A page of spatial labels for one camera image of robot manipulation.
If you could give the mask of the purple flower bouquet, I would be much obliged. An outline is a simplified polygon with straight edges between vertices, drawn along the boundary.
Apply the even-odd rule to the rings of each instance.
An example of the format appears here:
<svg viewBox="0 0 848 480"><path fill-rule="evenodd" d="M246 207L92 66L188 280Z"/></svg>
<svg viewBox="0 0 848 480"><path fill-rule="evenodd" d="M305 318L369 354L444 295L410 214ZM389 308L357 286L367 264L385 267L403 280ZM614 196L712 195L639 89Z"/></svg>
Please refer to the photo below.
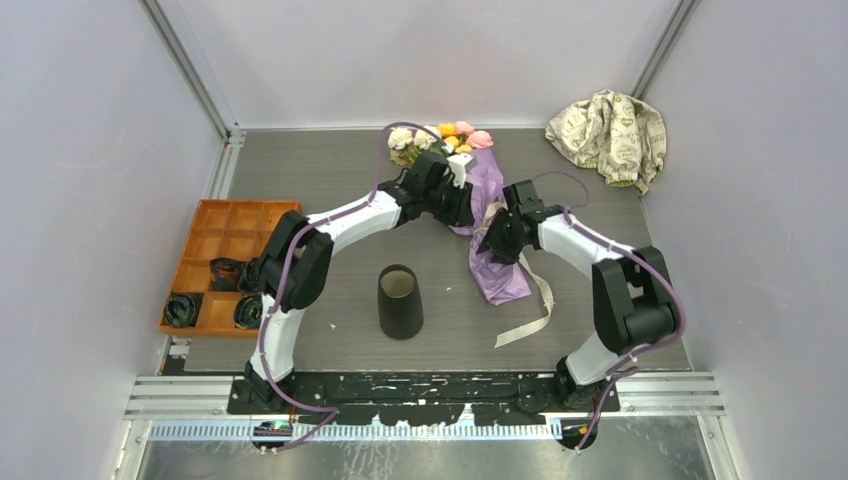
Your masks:
<svg viewBox="0 0 848 480"><path fill-rule="evenodd" d="M491 150L493 136L465 121L426 125L421 129L393 125L388 128L388 152L396 164L411 165L425 151L440 151L441 143L437 138L456 153L468 153L475 158L465 176L472 185L470 209L474 223L453 229L456 234L470 238L468 265L472 279L483 297L494 306L529 296L531 288L519 264L496 263L489 252L478 251L485 228L496 214L496 204L503 200L501 190L505 186L504 176Z"/></svg>

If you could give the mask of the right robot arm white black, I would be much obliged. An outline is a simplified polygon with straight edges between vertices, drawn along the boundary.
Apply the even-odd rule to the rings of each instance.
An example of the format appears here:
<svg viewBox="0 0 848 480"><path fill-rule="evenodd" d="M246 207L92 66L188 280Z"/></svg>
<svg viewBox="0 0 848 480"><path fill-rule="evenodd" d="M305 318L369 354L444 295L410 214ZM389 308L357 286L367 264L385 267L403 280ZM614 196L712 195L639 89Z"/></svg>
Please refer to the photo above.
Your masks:
<svg viewBox="0 0 848 480"><path fill-rule="evenodd" d="M591 281L594 331L555 367L552 391L567 410L577 411L622 377L636 356L677 340L685 325L663 254L633 248L586 226L559 205L547 206L532 181L502 190L479 250L496 263L517 262L531 246L555 255Z"/></svg>

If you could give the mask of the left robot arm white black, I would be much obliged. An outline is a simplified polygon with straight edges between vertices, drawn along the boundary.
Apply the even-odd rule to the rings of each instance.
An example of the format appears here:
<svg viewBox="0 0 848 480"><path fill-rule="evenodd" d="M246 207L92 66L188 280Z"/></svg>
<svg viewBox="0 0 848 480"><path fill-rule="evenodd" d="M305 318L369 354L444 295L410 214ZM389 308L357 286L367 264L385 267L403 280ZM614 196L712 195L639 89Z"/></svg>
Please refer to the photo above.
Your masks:
<svg viewBox="0 0 848 480"><path fill-rule="evenodd" d="M427 213L446 226L473 224L473 186L466 179L471 153L424 152L364 197L325 213L284 214L259 257L262 317L254 353L245 367L248 399L269 413L292 397L284 380L294 369L294 346L306 310L320 297L333 256L370 235Z"/></svg>

